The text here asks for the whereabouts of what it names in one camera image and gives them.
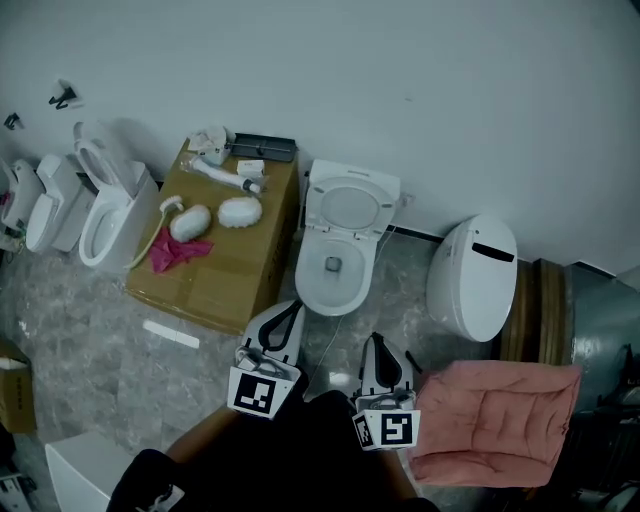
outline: gray floor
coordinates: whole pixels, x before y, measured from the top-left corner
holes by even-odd
[[[310,395],[353,391],[364,341],[376,330],[426,370],[489,356],[490,344],[446,334],[425,311],[425,283],[436,246],[392,235],[365,303],[342,319]],[[282,298],[295,295],[291,257]],[[123,278],[84,267],[76,253],[17,256],[0,267],[0,335],[18,343],[34,370],[38,431],[15,436],[16,462],[38,484],[41,512],[56,511],[44,443],[98,431],[135,454],[163,449],[225,401],[238,339],[149,308],[124,293]],[[194,350],[142,328],[151,319],[198,337]],[[308,316],[305,369],[312,374],[340,320]],[[421,487],[443,512],[468,511],[482,489]]]

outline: brown cardboard box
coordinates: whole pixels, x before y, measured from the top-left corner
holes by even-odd
[[[186,151],[188,140],[180,154]],[[238,159],[230,156],[223,167],[235,172]],[[179,156],[160,191],[160,202],[179,195],[186,208],[209,207],[212,223],[200,240],[215,245],[208,256],[193,258],[162,274],[154,274],[149,257],[129,272],[127,292],[155,308],[228,334],[242,334],[249,320],[275,304],[299,210],[297,160],[265,161],[268,176],[263,192],[262,218],[247,228],[225,228],[218,223],[220,204],[246,197],[234,188],[205,176],[182,171]],[[142,249],[160,220],[159,211],[147,224]]]
[[[22,351],[9,341],[0,339],[0,357],[25,363],[27,368],[0,369],[0,422],[12,434],[27,434],[36,429],[33,411],[31,365]]]

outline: black pants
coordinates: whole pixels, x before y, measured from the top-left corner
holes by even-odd
[[[134,505],[144,510],[168,484],[186,492],[172,512],[378,510],[385,502],[396,510],[377,455],[360,449],[346,396],[330,391],[305,403],[304,380],[299,384],[272,421],[239,416],[193,463],[179,465],[154,450],[140,453],[114,492],[109,512],[128,512]]]

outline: white robot finger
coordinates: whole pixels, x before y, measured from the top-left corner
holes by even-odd
[[[420,411],[415,410],[413,366],[383,336],[374,332],[365,342],[353,424],[365,451],[415,446]]]
[[[288,301],[249,322],[229,374],[228,407],[273,419],[301,375],[304,317],[302,302]]]

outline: pink cushion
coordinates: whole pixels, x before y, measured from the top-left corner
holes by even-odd
[[[539,487],[560,456],[579,366],[458,361],[418,394],[416,480],[432,485]]]

